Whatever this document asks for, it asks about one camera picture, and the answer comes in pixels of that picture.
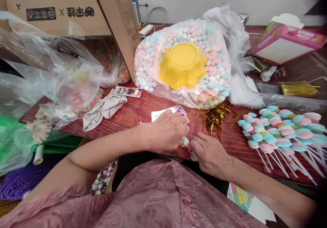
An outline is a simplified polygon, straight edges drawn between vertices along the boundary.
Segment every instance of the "person's right hand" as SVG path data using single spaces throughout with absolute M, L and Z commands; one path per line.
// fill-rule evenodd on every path
M 227 154 L 217 139 L 199 132 L 191 140 L 189 147 L 203 172 L 221 180 L 233 179 L 236 173 L 235 158 Z

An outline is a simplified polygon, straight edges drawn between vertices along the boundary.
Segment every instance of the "person's left hand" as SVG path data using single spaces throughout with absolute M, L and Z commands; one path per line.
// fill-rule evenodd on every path
M 179 145 L 184 145 L 183 136 L 187 136 L 190 128 L 187 119 L 178 113 L 166 110 L 152 123 L 140 125 L 141 143 L 145 150 L 162 152 L 175 150 Z

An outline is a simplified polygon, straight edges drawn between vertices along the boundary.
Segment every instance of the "small card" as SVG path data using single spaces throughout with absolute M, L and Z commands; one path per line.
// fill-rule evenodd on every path
M 165 110 L 161 110 L 161 111 L 153 111 L 151 112 L 151 121 L 154 122 L 155 120 L 157 120 L 157 118 L 163 113 L 165 112 L 166 110 L 171 110 L 172 113 L 175 113 L 177 112 L 178 114 L 180 114 L 181 116 L 184 116 L 186 117 L 187 119 L 187 122 L 185 123 L 188 124 L 190 122 L 190 120 L 188 119 L 188 117 L 186 116 L 186 112 L 185 110 L 180 106 L 180 105 L 176 105 L 176 106 L 173 106 L 173 107 L 170 107 L 170 108 L 167 108 Z
M 143 89 L 141 88 L 126 88 L 121 86 L 116 86 L 114 95 L 124 95 L 130 97 L 141 97 Z

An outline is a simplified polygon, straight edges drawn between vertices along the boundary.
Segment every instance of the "power strip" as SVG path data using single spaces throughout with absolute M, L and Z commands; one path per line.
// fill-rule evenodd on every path
M 141 31 L 140 31 L 140 35 L 141 36 L 146 36 L 148 35 L 152 30 L 153 30 L 154 26 L 149 24 L 146 27 L 144 27 Z

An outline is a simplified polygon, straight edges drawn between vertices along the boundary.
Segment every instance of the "green woven fabric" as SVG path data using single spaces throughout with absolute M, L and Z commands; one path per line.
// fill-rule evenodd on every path
M 79 136 L 67 135 L 66 137 L 58 140 L 43 142 L 41 145 L 44 145 L 44 154 L 69 154 L 78 148 L 78 145 L 82 139 L 83 138 Z M 33 152 L 36 152 L 38 146 L 38 144 L 34 145 Z

